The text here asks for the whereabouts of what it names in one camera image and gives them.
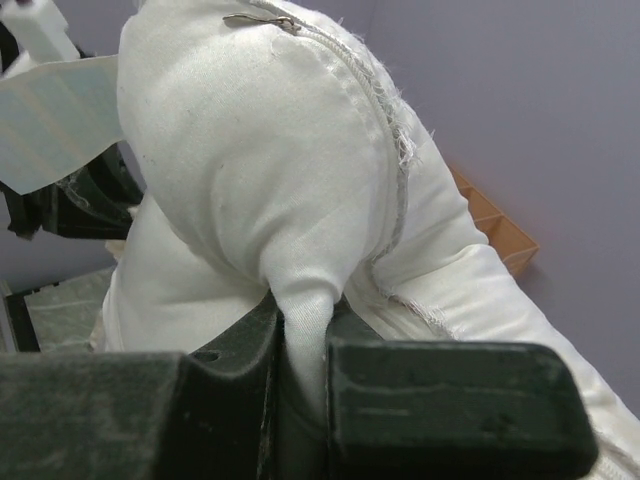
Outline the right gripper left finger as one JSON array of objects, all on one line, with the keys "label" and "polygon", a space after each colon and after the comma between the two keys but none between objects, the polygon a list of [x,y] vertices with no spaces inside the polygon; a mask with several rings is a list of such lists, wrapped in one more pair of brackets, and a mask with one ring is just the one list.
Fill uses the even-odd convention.
[{"label": "right gripper left finger", "polygon": [[5,479],[272,479],[271,296],[191,354],[5,355]]}]

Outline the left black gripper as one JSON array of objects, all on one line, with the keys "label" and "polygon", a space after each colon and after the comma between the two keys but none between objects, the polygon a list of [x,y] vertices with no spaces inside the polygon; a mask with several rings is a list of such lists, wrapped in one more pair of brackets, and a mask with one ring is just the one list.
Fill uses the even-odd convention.
[{"label": "left black gripper", "polygon": [[1,22],[1,194],[30,240],[123,240],[143,193],[122,158],[114,57],[33,61]]}]

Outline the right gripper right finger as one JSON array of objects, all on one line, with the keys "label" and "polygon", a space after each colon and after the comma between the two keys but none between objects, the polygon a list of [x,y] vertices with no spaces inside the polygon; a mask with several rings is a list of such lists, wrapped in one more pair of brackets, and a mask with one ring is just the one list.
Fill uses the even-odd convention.
[{"label": "right gripper right finger", "polygon": [[326,353],[332,479],[580,479],[598,460],[545,346],[385,340],[341,301]]}]

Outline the white pillow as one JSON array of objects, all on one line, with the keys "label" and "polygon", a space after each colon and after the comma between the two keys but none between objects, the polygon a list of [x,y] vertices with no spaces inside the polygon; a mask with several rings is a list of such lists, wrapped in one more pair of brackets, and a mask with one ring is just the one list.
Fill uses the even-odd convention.
[{"label": "white pillow", "polygon": [[272,294],[279,475],[318,479],[340,300],[386,339],[543,344],[596,431],[592,477],[638,477],[638,419],[519,288],[431,134],[341,25],[287,1],[142,1],[117,104],[146,191],[111,246],[95,351],[193,352]]}]

